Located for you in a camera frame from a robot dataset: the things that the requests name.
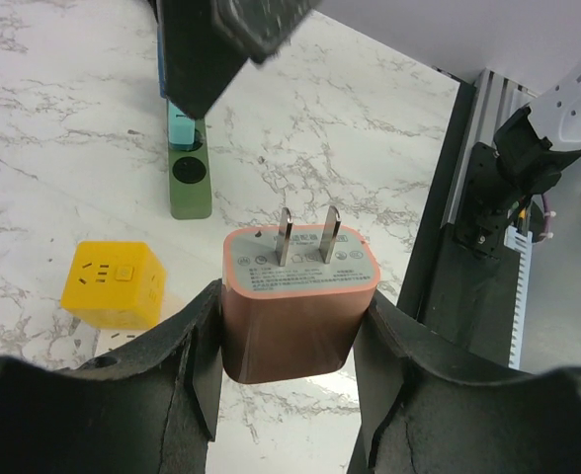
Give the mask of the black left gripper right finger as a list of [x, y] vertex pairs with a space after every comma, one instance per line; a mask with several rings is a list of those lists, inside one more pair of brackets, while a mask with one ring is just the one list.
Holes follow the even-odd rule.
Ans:
[[581, 367], [532, 375], [499, 365], [381, 294], [354, 361], [352, 473], [581, 473]]

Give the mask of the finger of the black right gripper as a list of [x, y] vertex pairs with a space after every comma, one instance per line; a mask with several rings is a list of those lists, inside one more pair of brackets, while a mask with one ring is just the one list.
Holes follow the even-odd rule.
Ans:
[[252, 62], [263, 64], [289, 40], [319, 0], [211, 1], [212, 21]]
[[191, 119], [204, 118], [247, 62], [215, 22], [212, 1], [156, 3], [165, 94]]

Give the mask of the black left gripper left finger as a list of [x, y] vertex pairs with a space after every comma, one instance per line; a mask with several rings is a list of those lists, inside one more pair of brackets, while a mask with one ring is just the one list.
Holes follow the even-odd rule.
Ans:
[[0, 355], [0, 473], [202, 473], [222, 364], [219, 280], [75, 369]]

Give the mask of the teal USB plug adapter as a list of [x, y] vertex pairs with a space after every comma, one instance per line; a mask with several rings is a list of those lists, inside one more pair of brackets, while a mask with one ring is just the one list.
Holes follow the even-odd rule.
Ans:
[[175, 150], [192, 150], [196, 141], [196, 123], [167, 101], [168, 144]]

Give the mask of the yellow plug adapter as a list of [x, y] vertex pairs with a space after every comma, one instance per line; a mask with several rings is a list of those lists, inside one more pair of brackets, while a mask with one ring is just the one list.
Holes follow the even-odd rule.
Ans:
[[144, 331], [160, 320], [167, 273], [144, 242], [78, 244], [60, 305], [85, 323]]

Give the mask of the pink plug adapter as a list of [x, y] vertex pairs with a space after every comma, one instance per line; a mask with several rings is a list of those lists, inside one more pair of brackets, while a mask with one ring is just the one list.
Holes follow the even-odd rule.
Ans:
[[222, 360], [234, 381], [261, 384], [340, 369], [380, 280], [367, 240], [343, 225], [336, 206], [324, 223], [231, 232], [223, 242]]

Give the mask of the blue cube socket adapter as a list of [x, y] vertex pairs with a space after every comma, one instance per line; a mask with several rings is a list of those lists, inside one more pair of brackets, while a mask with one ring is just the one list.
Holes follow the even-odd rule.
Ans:
[[165, 92], [165, 60], [164, 60], [164, 49], [163, 49], [163, 37], [160, 26], [157, 26], [156, 31], [156, 51], [157, 51], [157, 72], [158, 72], [158, 85], [159, 85], [159, 95], [162, 99], [166, 99]]

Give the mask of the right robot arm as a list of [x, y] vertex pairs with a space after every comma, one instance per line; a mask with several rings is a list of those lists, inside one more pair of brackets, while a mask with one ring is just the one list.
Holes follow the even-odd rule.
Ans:
[[[165, 96], [205, 117], [243, 65], [278, 54], [315, 1], [154, 1]], [[538, 95], [496, 132], [499, 176], [523, 194], [581, 156], [581, 1], [394, 1], [386, 29], [418, 61], [452, 72], [494, 63], [537, 74]]]

